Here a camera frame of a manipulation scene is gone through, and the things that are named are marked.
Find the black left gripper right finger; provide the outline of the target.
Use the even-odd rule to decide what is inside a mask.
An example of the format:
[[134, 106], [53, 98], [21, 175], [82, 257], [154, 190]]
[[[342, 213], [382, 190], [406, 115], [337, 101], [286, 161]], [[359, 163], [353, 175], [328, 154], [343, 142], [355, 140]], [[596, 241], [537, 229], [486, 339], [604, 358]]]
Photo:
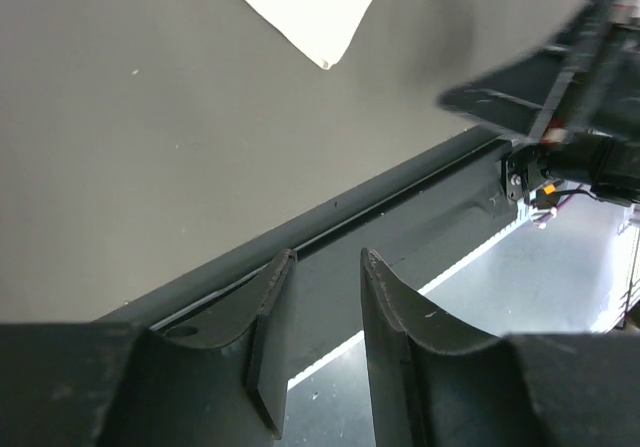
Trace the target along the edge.
[[380, 446], [635, 446], [639, 337], [473, 327], [360, 257], [361, 310]]

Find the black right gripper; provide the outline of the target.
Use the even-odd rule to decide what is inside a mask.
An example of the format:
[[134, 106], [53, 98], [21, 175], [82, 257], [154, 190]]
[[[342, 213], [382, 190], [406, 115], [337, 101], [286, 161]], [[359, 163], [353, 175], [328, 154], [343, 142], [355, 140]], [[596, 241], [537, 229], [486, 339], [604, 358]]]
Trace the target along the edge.
[[442, 109], [531, 142], [576, 133], [639, 141], [639, 15], [586, 0], [532, 57], [442, 92]]

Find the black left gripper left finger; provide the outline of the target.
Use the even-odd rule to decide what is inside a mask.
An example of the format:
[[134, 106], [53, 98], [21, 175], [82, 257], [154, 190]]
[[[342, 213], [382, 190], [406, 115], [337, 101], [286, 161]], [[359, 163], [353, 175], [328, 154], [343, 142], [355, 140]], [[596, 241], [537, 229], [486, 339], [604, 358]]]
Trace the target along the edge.
[[270, 446], [283, 433], [296, 254], [163, 333], [1, 328], [5, 446]]

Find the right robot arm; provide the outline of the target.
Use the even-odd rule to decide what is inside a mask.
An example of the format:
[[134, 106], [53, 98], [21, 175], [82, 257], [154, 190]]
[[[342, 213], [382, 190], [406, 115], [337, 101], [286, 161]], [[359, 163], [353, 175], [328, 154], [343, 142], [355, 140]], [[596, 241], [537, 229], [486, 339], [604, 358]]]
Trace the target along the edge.
[[444, 91], [439, 106], [518, 145], [506, 196], [556, 180], [598, 200], [639, 201], [639, 19], [621, 0], [586, 0], [542, 45]]

